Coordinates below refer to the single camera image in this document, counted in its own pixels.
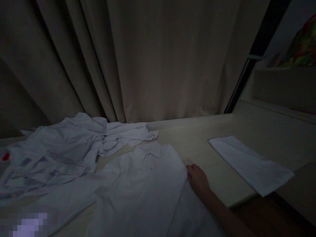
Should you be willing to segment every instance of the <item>red spot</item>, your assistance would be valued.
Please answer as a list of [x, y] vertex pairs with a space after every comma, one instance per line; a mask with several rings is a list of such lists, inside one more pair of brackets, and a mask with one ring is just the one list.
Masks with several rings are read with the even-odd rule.
[[2, 157], [2, 160], [3, 160], [3, 161], [7, 161], [7, 160], [9, 159], [9, 157], [10, 157], [10, 154], [6, 152], [6, 153], [4, 154], [4, 156]]

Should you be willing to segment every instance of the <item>curtain fold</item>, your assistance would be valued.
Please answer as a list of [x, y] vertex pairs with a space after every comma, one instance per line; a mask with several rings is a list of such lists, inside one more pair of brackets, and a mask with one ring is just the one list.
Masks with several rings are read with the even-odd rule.
[[[222, 113], [268, 3], [3, 0], [0, 58], [16, 83], [0, 86], [23, 88], [34, 110], [10, 127], [78, 112], [110, 122]], [[13, 116], [22, 97], [0, 108]]]

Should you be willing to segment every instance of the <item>hand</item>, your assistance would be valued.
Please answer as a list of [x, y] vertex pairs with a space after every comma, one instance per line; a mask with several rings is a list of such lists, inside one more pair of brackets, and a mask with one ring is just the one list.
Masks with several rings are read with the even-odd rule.
[[192, 189], [198, 195], [199, 198], [203, 199], [206, 195], [211, 193], [207, 177], [203, 170], [196, 164], [191, 166], [187, 165], [188, 180], [191, 184]]

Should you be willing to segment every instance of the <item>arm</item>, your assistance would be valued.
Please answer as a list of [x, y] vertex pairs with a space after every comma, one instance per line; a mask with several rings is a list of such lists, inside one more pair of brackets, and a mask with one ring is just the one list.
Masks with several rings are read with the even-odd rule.
[[255, 235], [241, 222], [211, 191], [208, 180], [201, 168], [195, 164], [187, 166], [188, 180], [192, 189], [204, 203], [208, 211], [214, 214], [221, 223], [225, 233], [229, 236], [251, 236]]

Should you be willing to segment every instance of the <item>colorful object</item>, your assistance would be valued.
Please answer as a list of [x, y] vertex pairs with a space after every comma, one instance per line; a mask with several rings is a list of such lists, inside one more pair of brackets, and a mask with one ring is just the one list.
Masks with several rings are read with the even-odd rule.
[[279, 67], [316, 66], [316, 14], [296, 34]]

